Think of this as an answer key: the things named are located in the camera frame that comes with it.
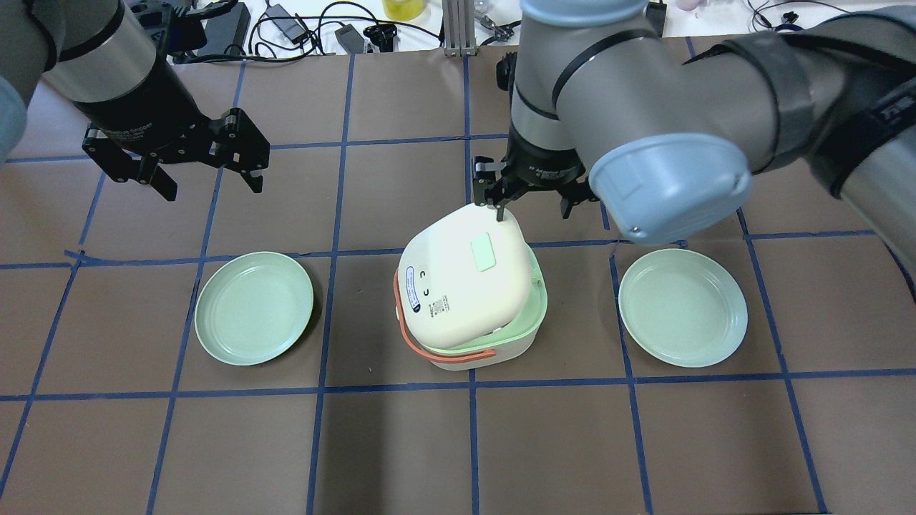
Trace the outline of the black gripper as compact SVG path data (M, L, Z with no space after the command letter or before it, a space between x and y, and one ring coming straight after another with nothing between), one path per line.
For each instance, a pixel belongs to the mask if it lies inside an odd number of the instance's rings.
M200 111L172 66L157 56L146 78L126 94L103 102L82 102L89 120L82 149L109 179L150 186L166 201L177 198L177 183L158 161L199 161L238 174L252 192L264 188L271 144L242 108L219 119Z

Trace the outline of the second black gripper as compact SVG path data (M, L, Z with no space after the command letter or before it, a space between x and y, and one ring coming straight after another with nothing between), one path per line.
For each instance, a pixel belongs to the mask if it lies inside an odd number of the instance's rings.
M528 192L556 190L560 217L568 220L576 206L599 201L589 183L579 181L582 176L585 166L574 149L543 149L511 128L503 160L472 158L472 202L494 209L495 219L504 221L508 202Z

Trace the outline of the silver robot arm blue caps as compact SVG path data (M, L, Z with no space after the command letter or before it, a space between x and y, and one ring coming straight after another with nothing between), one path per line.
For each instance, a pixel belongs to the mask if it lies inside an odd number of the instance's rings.
M174 201L164 165L199 162L238 173L254 193L271 146L242 109L209 118L170 55L202 48L203 20L233 1L187 9L163 1L4 1L2 160L22 140L46 82L89 120L82 149L113 182L133 180Z

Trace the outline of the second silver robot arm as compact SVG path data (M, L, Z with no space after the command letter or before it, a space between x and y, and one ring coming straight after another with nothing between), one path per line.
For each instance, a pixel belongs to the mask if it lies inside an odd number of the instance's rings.
M666 245L732 215L756 174L803 159L914 271L914 6L727 39L677 63L645 1L523 1L500 63L507 156L474 160L501 214L556 190L600 201L629 241Z

